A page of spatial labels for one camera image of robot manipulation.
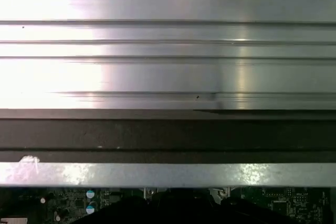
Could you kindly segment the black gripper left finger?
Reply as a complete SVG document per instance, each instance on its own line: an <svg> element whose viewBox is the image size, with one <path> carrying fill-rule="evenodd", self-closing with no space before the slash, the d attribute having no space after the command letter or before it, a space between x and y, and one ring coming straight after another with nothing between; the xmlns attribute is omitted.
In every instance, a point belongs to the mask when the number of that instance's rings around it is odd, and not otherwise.
<svg viewBox="0 0 336 224"><path fill-rule="evenodd" d="M122 198L86 216L86 223L112 223L114 220L144 220L183 208L183 198L173 191L156 193L147 200L138 196Z"/></svg>

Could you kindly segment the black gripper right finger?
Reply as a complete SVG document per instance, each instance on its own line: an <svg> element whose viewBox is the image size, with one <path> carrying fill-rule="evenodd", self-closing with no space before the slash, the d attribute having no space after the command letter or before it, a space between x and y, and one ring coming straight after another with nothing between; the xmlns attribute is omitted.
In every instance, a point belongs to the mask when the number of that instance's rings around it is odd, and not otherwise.
<svg viewBox="0 0 336 224"><path fill-rule="evenodd" d="M296 223L250 201L228 197L216 203L202 190L182 191L182 223Z"/></svg>

